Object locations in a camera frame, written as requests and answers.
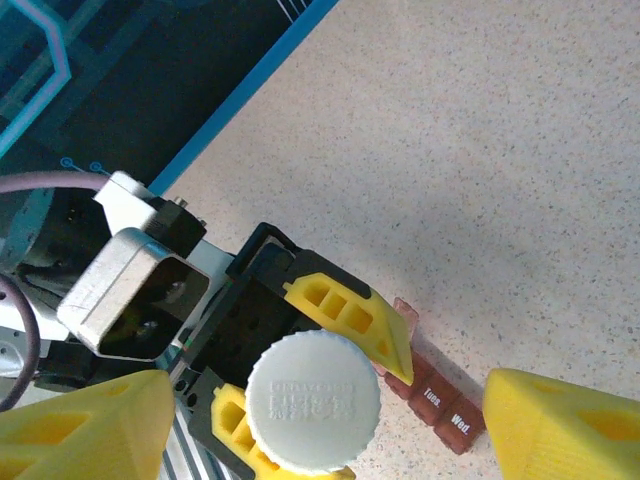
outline white table surface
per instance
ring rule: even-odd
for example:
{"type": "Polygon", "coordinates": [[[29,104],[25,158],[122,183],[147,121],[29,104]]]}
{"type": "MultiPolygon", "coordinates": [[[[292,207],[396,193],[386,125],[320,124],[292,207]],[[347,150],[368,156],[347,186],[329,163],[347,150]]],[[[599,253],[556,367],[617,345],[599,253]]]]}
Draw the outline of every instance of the white table surface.
{"type": "MultiPolygon", "coordinates": [[[[282,228],[421,314],[466,392],[508,366],[640,398],[640,3],[341,0],[169,192],[282,228]]],[[[359,479],[500,478],[383,385],[359,479]]]]}

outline cable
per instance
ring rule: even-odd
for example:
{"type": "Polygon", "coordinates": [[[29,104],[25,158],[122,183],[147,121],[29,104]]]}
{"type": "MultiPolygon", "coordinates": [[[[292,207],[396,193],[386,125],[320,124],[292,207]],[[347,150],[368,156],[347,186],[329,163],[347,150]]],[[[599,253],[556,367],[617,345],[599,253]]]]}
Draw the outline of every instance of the cable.
{"type": "MultiPolygon", "coordinates": [[[[31,172],[0,176],[0,194],[34,190],[36,188],[85,188],[100,190],[109,177],[97,173],[83,172],[31,172]]],[[[18,403],[29,386],[40,360],[40,329],[35,313],[27,297],[15,282],[0,273],[0,292],[13,301],[27,337],[27,358],[8,395],[0,402],[0,412],[10,410],[18,403]]]]}
{"type": "Polygon", "coordinates": [[[36,188],[86,188],[100,190],[109,177],[85,172],[29,172],[0,176],[0,194],[36,188]]]}
{"type": "Polygon", "coordinates": [[[0,291],[7,295],[7,298],[13,301],[24,323],[24,331],[27,337],[27,358],[24,366],[16,378],[9,394],[0,402],[0,412],[10,410],[14,407],[20,397],[24,394],[29,386],[29,382],[38,368],[40,359],[40,329],[38,321],[33,313],[33,308],[29,304],[29,300],[24,293],[18,288],[11,278],[0,273],[0,291]]]}

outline yellow 3d-printed part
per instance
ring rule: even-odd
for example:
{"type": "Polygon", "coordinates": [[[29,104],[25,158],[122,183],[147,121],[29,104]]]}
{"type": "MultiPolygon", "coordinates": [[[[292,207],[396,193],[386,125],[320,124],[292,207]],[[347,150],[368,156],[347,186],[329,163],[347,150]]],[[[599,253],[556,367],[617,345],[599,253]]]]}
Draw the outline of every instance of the yellow 3d-printed part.
{"type": "Polygon", "coordinates": [[[505,480],[640,479],[640,402],[496,369],[483,414],[505,480]]]}
{"type": "Polygon", "coordinates": [[[375,291],[362,298],[324,273],[285,284],[285,300],[330,332],[347,337],[407,385],[413,383],[406,320],[375,291]]]}
{"type": "Polygon", "coordinates": [[[309,477],[280,468],[258,448],[247,423],[244,390],[225,384],[215,390],[211,403],[211,430],[225,446],[256,474],[255,480],[351,480],[350,468],[328,475],[309,477]]]}
{"type": "Polygon", "coordinates": [[[0,414],[0,479],[155,480],[175,404],[147,370],[0,414]]]}

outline purple cable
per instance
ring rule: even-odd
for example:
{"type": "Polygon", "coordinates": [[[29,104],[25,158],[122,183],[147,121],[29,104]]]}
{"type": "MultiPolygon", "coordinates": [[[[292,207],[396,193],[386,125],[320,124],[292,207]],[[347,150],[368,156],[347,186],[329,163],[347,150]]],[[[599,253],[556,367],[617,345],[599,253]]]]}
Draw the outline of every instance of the purple cable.
{"type": "Polygon", "coordinates": [[[100,190],[109,177],[85,172],[29,172],[0,177],[0,194],[36,188],[86,188],[100,190]]]}
{"type": "MultiPolygon", "coordinates": [[[[36,188],[84,188],[100,190],[109,177],[84,172],[30,172],[0,176],[0,194],[34,190],[36,188]]],[[[33,308],[24,293],[8,276],[0,273],[0,292],[13,301],[24,323],[27,337],[27,358],[9,394],[0,402],[0,412],[14,407],[29,386],[40,360],[40,329],[33,308]]]]}
{"type": "Polygon", "coordinates": [[[40,359],[40,329],[27,297],[11,278],[2,273],[0,273],[0,291],[4,292],[7,298],[13,301],[16,310],[22,317],[24,331],[27,334],[27,358],[11,391],[0,402],[0,412],[4,412],[12,409],[18,403],[18,400],[20,400],[20,397],[29,386],[31,378],[36,373],[38,360],[40,359]]]}

